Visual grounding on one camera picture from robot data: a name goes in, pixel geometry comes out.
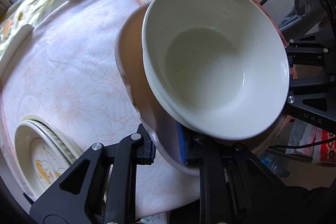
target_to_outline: silver screw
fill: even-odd
[[[91,148],[93,150],[99,150],[102,147],[101,143],[94,143]]]
[[[195,140],[202,141],[202,140],[204,140],[205,137],[202,134],[196,134],[194,138],[195,138]]]
[[[295,101],[294,96],[289,96],[289,97],[287,98],[287,102],[289,102],[290,104],[293,104],[294,101]]]
[[[245,148],[245,146],[244,146],[242,143],[235,143],[235,144],[233,145],[233,148],[234,148],[235,150],[237,150],[237,151],[243,151],[244,148]]]
[[[134,133],[134,134],[131,135],[131,139],[132,140],[139,140],[139,139],[141,139],[141,134]]]

